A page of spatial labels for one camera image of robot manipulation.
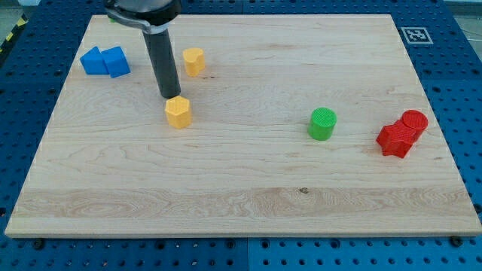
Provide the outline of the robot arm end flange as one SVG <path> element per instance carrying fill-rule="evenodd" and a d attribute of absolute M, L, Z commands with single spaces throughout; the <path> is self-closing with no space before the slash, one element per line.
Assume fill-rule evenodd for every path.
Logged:
<path fill-rule="evenodd" d="M 181 0 L 103 0 L 105 12 L 116 23 L 159 34 L 182 12 Z"/>

